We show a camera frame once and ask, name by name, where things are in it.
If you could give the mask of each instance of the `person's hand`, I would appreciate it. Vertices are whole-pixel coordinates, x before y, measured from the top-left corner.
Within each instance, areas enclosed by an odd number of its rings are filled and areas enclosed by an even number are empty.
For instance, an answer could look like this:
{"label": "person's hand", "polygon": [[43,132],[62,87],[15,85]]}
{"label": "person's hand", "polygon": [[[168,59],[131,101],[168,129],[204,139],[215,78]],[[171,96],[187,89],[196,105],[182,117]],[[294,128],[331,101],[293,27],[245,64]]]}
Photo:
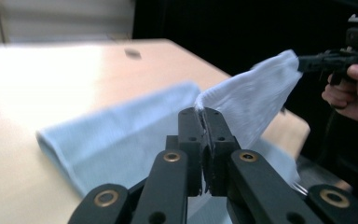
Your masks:
{"label": "person's hand", "polygon": [[357,80],[357,83],[350,83],[342,79],[339,85],[327,85],[322,93],[322,98],[339,114],[358,121],[358,64],[350,66],[347,73],[349,77]]}

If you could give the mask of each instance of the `towel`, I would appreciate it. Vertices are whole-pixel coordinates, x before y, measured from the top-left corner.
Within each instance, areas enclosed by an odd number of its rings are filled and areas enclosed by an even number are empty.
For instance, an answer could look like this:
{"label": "towel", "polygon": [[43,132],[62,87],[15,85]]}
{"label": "towel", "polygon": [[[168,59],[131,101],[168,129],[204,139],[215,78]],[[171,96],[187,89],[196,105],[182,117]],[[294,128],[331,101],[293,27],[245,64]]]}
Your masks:
{"label": "towel", "polygon": [[[257,150],[286,182],[296,181],[294,160],[260,135],[278,113],[300,74],[292,51],[256,65],[200,94],[184,82],[104,108],[36,133],[39,146],[84,197],[104,183],[130,188],[148,176],[167,135],[177,135],[182,109],[219,110],[242,148]],[[190,198],[187,223],[230,223],[223,198]]]}

